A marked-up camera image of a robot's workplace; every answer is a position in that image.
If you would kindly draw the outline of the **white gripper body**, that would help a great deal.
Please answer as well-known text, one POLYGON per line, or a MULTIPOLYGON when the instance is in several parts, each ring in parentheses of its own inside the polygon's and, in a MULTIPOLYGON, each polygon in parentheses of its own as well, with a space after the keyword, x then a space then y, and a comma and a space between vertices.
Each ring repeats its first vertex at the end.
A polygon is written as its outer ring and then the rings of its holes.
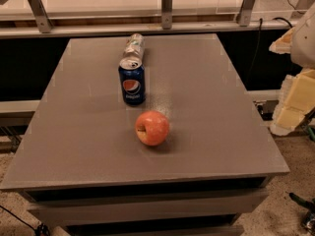
POLYGON ((303 68, 315 68, 315 3, 294 28, 290 57, 303 68))

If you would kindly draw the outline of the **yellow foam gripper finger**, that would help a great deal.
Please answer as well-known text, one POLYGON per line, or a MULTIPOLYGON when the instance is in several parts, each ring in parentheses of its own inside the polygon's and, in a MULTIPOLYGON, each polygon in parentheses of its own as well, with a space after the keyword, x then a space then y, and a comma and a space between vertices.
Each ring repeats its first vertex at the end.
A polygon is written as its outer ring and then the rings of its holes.
POLYGON ((277 54, 289 54, 291 51, 293 32, 294 29, 289 29, 285 34, 270 45, 269 50, 277 54))
POLYGON ((304 68, 296 76, 287 75, 282 83, 279 103, 273 113, 270 130, 286 136, 295 130, 315 108, 315 70, 304 68))

